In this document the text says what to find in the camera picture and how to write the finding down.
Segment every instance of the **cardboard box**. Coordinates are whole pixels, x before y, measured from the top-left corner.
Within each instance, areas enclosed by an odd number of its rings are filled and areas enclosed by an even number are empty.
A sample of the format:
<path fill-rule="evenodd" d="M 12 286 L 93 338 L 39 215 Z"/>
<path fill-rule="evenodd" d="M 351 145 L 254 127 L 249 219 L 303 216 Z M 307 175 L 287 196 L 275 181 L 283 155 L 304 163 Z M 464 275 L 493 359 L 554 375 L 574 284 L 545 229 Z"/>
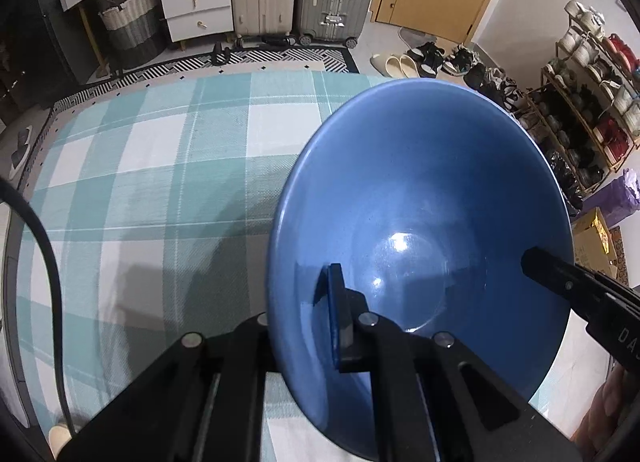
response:
<path fill-rule="evenodd" d="M 618 273 L 616 250 L 599 208 L 592 209 L 572 225 L 575 263 L 597 270 L 614 280 Z"/>

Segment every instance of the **metal screw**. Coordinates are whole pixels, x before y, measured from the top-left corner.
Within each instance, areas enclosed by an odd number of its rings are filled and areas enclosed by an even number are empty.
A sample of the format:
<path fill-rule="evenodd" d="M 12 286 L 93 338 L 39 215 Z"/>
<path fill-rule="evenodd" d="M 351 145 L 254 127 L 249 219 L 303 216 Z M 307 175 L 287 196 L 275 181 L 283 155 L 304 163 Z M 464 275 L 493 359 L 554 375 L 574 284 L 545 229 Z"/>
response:
<path fill-rule="evenodd" d="M 378 323 L 378 315 L 373 314 L 373 312 L 363 312 L 358 316 L 358 321 L 365 327 L 373 327 Z"/>
<path fill-rule="evenodd" d="M 453 343 L 456 342 L 454 337 L 449 334 L 449 332 L 438 332 L 435 336 L 433 336 L 433 340 L 436 341 L 436 344 L 442 348 L 449 348 Z"/>
<path fill-rule="evenodd" d="M 180 342 L 185 348 L 195 348 L 197 346 L 200 346 L 200 343 L 202 343 L 202 336 L 197 332 L 189 332 L 188 334 L 182 336 Z"/>

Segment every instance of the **black and white patterned rug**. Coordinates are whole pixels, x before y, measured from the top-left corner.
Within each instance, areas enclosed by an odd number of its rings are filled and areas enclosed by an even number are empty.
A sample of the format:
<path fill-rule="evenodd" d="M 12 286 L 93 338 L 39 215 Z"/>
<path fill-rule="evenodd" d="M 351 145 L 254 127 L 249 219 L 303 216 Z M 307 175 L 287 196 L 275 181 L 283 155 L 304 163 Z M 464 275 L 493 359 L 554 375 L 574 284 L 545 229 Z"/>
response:
<path fill-rule="evenodd" d="M 327 72 L 358 73 L 356 63 L 346 48 L 332 48 L 322 46 L 273 48 L 260 47 L 246 50 L 232 50 L 229 65 L 240 63 L 265 63 L 276 61 L 318 62 L 324 66 Z M 203 68 L 217 67 L 211 62 L 211 54 L 197 54 L 185 58 L 178 58 L 164 63 L 145 66 L 137 70 L 125 73 L 119 78 L 109 78 L 100 82 L 91 83 L 81 90 L 60 99 L 53 105 L 53 113 L 58 114 L 64 110 L 79 105 L 88 99 L 106 94 L 113 90 L 133 85 L 142 81 L 167 76 L 169 74 L 184 73 Z M 225 72 L 225 67 L 219 67 L 219 73 Z M 301 63 L 301 69 L 308 68 Z"/>

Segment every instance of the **rug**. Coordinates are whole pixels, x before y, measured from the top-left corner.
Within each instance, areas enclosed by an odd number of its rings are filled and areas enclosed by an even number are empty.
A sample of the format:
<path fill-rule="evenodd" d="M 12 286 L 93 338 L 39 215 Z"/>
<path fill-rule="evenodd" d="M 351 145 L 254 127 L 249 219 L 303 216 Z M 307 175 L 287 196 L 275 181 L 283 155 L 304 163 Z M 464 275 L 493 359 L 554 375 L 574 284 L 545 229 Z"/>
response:
<path fill-rule="evenodd" d="M 26 195 L 60 269 L 65 385 L 81 424 L 183 333 L 225 333 L 265 310 L 266 249 L 290 168 L 332 112 L 385 80 L 217 74 L 111 93 L 54 118 Z M 60 419 L 49 284 L 27 230 L 14 283 L 22 369 L 46 434 Z M 308 442 L 335 460 L 339 448 L 280 376 L 265 400 L 263 460 L 291 460 L 278 453 Z"/>
<path fill-rule="evenodd" d="M 398 30 L 398 36 L 408 48 L 420 47 L 420 45 L 424 45 L 428 41 L 438 41 L 437 36 L 434 36 L 433 34 L 427 34 L 420 30 L 406 27 L 400 27 Z"/>

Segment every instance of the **black cable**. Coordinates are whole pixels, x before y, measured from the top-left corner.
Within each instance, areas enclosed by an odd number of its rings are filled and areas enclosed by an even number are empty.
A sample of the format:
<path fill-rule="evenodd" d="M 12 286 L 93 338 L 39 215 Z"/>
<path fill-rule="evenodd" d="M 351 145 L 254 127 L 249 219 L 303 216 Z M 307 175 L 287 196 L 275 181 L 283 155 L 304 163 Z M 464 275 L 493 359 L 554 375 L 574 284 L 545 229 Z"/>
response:
<path fill-rule="evenodd" d="M 66 402 L 65 379 L 62 364 L 62 290 L 60 288 L 60 276 L 58 274 L 58 265 L 56 257 L 53 254 L 51 242 L 44 230 L 37 214 L 31 209 L 29 203 L 18 193 L 11 184 L 4 178 L 0 177 L 0 200 L 6 202 L 33 233 L 42 257 L 45 267 L 47 268 L 47 277 L 49 278 L 49 289 L 51 291 L 51 320 L 53 326 L 53 370 L 56 377 L 56 390 L 58 391 L 58 400 L 62 415 L 65 418 L 66 426 L 71 436 L 76 434 L 74 423 L 71 420 L 69 412 L 69 404 Z"/>

